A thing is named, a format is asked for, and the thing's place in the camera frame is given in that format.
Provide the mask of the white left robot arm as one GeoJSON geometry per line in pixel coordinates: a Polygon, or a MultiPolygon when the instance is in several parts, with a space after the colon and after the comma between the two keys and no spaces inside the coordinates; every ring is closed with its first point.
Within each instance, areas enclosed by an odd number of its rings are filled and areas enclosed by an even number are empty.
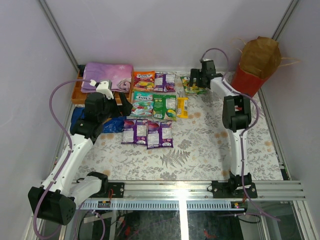
{"type": "Polygon", "coordinates": [[[56,167],[40,187],[33,186],[28,192],[35,219],[65,226],[86,199],[109,194],[108,176],[103,173],[92,171],[76,186],[72,182],[84,157],[103,132],[104,123],[110,118],[130,115],[132,104],[123,92],[119,98],[121,105],[99,92],[87,96],[80,117],[68,132],[68,147],[56,167]]]}

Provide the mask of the yellow snack packet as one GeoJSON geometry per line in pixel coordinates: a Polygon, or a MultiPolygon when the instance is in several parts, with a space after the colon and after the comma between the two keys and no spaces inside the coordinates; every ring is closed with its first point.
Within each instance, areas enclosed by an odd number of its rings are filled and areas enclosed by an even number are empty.
{"type": "Polygon", "coordinates": [[[177,98],[177,117],[187,119],[188,118],[188,98],[178,97],[177,98]]]}

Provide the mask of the orange lemon candy bag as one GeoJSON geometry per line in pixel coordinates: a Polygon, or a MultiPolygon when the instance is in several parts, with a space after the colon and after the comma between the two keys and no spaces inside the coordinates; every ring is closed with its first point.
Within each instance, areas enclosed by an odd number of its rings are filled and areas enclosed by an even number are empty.
{"type": "Polygon", "coordinates": [[[155,86],[155,71],[135,71],[133,74],[133,91],[152,92],[155,86]]]}

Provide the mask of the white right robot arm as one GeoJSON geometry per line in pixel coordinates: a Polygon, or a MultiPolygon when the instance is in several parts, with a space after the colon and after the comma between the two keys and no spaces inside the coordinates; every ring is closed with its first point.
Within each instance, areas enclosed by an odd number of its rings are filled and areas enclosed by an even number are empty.
{"type": "Polygon", "coordinates": [[[222,100],[222,124],[227,130],[231,146],[231,166],[228,192],[240,197],[252,184],[247,164],[247,129],[252,121],[250,99],[237,92],[223,75],[216,72],[213,60],[201,60],[201,68],[190,70],[189,86],[213,90],[222,100]]]}

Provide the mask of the teal mint candy bag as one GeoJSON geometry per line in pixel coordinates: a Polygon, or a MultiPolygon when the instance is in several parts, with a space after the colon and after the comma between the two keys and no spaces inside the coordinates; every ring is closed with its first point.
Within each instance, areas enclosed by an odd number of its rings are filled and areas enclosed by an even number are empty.
{"type": "Polygon", "coordinates": [[[134,117],[152,117],[154,109],[153,94],[150,92],[135,91],[131,115],[134,117]]]}

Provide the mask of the red paper bag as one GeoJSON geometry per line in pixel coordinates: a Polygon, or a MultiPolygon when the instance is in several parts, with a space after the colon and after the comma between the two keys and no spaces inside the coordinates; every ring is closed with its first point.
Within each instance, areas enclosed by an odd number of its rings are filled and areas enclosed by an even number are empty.
{"type": "Polygon", "coordinates": [[[230,85],[238,92],[253,97],[265,82],[281,67],[300,62],[294,57],[283,57],[279,43],[269,37],[259,36],[238,48],[241,56],[230,85]]]}

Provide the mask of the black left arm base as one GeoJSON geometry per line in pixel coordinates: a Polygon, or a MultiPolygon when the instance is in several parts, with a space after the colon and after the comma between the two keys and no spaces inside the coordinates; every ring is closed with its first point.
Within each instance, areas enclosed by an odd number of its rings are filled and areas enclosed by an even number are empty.
{"type": "Polygon", "coordinates": [[[106,175],[101,175],[100,178],[95,175],[87,175],[85,178],[80,178],[76,181],[78,185],[71,186],[68,196],[75,200],[85,200],[87,198],[123,198],[124,187],[123,182],[109,183],[106,175]]]}

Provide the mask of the purple candy bag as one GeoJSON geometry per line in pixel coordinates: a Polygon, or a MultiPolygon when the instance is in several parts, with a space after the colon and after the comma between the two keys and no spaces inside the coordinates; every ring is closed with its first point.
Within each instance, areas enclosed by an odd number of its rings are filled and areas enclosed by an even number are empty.
{"type": "Polygon", "coordinates": [[[173,93],[175,92],[175,75],[169,73],[155,73],[154,92],[173,93]]]}
{"type": "Polygon", "coordinates": [[[172,121],[148,121],[147,149],[173,148],[172,121]]]}
{"type": "Polygon", "coordinates": [[[126,119],[124,120],[122,144],[147,144],[147,119],[126,119]]]}

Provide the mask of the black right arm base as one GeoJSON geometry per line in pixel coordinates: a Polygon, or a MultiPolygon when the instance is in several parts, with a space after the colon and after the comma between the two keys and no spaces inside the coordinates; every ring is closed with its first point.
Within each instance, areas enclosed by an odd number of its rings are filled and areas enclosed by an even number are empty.
{"type": "Polygon", "coordinates": [[[245,176],[230,174],[227,182],[212,181],[211,188],[215,199],[233,199],[249,196],[252,199],[258,197],[257,188],[252,182],[252,176],[248,173],[245,176]]]}

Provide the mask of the blue chips snack bag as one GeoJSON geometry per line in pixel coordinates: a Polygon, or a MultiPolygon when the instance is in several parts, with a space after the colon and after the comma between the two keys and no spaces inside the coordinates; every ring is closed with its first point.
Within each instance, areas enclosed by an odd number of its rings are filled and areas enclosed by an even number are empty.
{"type": "MultiPolygon", "coordinates": [[[[72,128],[75,126],[76,121],[78,119],[83,119],[84,118],[84,107],[75,107],[72,116],[71,116],[71,124],[69,130],[71,131],[72,128]]],[[[121,133],[124,128],[124,123],[125,120],[127,119],[126,116],[120,116],[120,117],[115,117],[108,119],[104,124],[103,124],[103,134],[110,134],[110,133],[121,133]]]]}

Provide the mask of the yellow green candy bag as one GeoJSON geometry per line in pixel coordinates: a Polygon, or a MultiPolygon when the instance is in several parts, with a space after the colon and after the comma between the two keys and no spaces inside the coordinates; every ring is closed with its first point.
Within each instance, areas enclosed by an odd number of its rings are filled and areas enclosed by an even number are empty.
{"type": "Polygon", "coordinates": [[[198,87],[195,85],[195,83],[193,83],[193,85],[190,86],[189,76],[181,76],[180,80],[182,82],[182,86],[186,95],[201,95],[207,93],[206,88],[198,87]]]}

